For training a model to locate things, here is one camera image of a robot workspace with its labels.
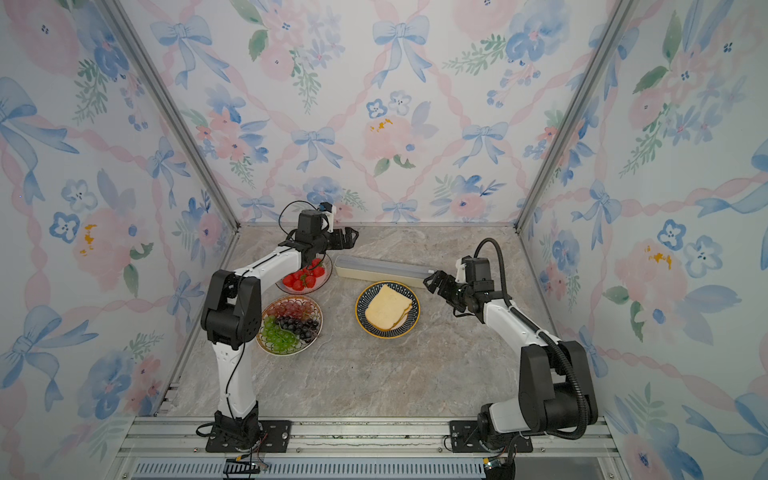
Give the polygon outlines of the cream plastic wrap dispenser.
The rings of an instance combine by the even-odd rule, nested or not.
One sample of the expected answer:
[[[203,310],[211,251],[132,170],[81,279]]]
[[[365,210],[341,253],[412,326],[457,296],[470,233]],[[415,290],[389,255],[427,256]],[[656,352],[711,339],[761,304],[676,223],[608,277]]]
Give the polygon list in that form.
[[[343,278],[371,283],[392,281],[411,288],[424,288],[424,280],[435,273],[435,269],[425,266],[349,255],[340,255],[333,263],[335,271]]]

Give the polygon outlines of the blue yellow-rimmed plate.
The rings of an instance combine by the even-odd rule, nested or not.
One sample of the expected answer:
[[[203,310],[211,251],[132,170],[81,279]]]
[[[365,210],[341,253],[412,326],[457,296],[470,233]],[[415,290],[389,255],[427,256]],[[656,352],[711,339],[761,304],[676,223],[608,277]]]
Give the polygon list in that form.
[[[370,335],[395,339],[409,333],[420,319],[420,302],[405,284],[380,281],[368,286],[358,297],[355,317]]]

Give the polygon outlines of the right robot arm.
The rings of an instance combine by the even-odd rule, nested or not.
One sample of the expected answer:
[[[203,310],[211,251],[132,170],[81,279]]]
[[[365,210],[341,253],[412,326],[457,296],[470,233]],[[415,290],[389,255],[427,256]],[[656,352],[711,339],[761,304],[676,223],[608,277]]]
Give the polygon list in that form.
[[[486,404],[477,415],[479,443],[502,450],[516,437],[550,435],[579,440],[596,423],[598,407],[586,350],[536,324],[504,285],[497,287],[486,258],[465,256],[457,274],[442,270],[423,280],[456,317],[473,316],[518,355],[517,396]]]

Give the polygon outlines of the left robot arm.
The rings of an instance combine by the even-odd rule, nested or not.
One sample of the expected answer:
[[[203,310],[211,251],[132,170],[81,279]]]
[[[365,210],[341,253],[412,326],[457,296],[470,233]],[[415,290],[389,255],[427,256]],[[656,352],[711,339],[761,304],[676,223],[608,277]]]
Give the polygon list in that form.
[[[352,249],[359,231],[334,226],[335,207],[299,214],[297,228],[263,258],[210,280],[200,325],[211,343],[219,378],[218,409],[200,435],[208,453],[252,453],[268,438],[259,422],[249,344],[262,325],[262,295],[290,273],[310,267],[318,256]]]

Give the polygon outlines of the plate of grapes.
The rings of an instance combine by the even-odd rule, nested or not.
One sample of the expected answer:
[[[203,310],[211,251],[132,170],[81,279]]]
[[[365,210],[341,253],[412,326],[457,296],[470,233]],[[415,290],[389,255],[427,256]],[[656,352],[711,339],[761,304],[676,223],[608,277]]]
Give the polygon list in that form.
[[[303,296],[285,296],[263,311],[256,341],[268,354],[291,356],[311,346],[322,327],[323,314],[314,300]]]

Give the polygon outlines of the glass bowl of strawberries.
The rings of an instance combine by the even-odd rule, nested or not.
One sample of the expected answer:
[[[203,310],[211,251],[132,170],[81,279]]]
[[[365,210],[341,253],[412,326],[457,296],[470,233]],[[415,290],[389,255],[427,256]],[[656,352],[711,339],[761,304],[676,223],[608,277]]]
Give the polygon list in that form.
[[[276,283],[276,286],[288,294],[304,295],[317,291],[331,278],[333,262],[330,257],[316,258],[301,270],[291,273]]]

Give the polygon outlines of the bread slices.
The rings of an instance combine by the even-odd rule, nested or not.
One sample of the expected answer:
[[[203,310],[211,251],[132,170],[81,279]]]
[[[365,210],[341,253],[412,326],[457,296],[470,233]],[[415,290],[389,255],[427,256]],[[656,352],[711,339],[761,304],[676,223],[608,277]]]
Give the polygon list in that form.
[[[412,300],[382,284],[365,310],[367,321],[381,331],[390,331],[400,325],[412,308]]]

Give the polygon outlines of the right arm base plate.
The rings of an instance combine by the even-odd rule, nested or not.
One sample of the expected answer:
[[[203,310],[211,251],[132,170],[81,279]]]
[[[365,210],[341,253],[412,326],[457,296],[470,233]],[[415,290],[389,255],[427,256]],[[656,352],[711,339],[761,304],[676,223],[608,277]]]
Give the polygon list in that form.
[[[491,455],[532,453],[533,443],[520,432],[498,433],[477,420],[451,420],[448,439],[453,453]]]

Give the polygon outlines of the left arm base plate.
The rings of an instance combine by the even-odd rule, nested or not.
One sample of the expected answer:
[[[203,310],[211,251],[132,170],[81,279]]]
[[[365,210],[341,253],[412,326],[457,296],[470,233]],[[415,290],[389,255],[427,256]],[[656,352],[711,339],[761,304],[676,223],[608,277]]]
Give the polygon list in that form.
[[[286,453],[293,423],[259,420],[245,426],[214,424],[205,446],[207,453]]]

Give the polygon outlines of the aluminium front rail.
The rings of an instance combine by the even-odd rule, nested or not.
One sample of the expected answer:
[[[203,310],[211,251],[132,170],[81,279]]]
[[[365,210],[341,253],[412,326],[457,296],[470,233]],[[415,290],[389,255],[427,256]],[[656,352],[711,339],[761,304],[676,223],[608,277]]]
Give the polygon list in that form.
[[[109,479],[626,479],[604,420],[579,440],[516,434],[496,451],[474,420],[299,417],[266,420],[250,453],[206,449],[200,417],[137,419]]]

